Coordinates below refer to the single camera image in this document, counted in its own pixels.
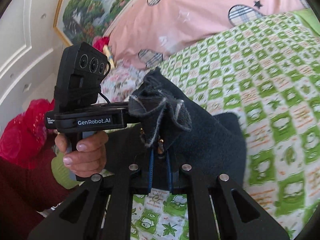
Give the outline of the red sleeve left forearm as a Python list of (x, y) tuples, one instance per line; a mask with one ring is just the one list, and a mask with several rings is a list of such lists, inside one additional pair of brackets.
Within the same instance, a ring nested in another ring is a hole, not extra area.
[(1, 239), (27, 239), (44, 220), (40, 212), (56, 206), (74, 191), (54, 178), (55, 154), (40, 155), (35, 168), (22, 168), (1, 158)]

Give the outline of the person left hand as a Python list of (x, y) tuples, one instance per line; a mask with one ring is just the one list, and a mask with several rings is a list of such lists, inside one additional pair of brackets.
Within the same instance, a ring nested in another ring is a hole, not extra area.
[(67, 152), (67, 137), (60, 133), (55, 138), (55, 144), (63, 153), (63, 164), (76, 176), (81, 178), (90, 177), (100, 173), (106, 165), (106, 148), (108, 135), (104, 131), (99, 131), (85, 139), (80, 140), (76, 145), (76, 150)]

